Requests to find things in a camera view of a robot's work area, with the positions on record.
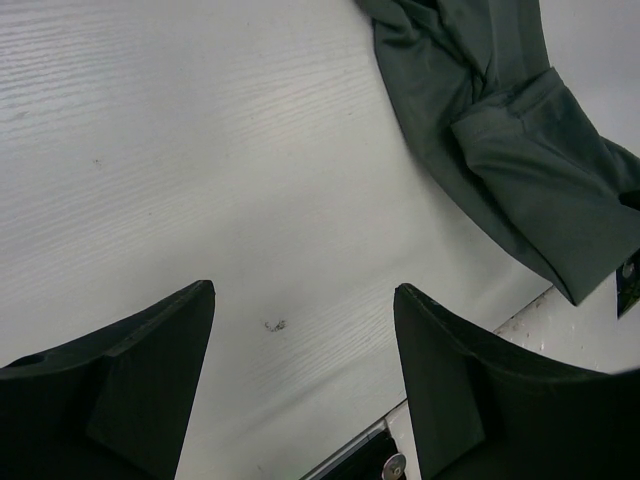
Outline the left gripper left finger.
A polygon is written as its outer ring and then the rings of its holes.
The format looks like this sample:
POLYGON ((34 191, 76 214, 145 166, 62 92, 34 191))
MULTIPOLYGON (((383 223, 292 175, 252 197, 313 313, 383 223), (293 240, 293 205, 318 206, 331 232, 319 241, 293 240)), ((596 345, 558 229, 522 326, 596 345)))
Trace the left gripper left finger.
POLYGON ((3 367, 2 478, 174 478, 214 311, 196 281, 3 367))

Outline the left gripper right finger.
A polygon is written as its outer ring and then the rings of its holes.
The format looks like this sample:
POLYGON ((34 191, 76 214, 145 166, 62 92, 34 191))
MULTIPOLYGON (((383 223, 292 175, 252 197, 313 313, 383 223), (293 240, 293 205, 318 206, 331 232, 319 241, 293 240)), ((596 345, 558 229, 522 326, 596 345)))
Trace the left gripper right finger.
POLYGON ((639 374, 528 351, 411 284, 394 322, 425 479, 635 479, 639 374))

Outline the grey t shirt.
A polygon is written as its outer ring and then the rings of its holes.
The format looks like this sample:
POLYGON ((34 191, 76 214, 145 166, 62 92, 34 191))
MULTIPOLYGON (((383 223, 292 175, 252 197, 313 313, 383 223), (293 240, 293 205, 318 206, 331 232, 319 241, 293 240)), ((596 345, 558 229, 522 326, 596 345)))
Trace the grey t shirt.
POLYGON ((639 249, 639 160, 551 66, 535 1, 363 1, 406 144, 504 251, 579 304, 639 249))

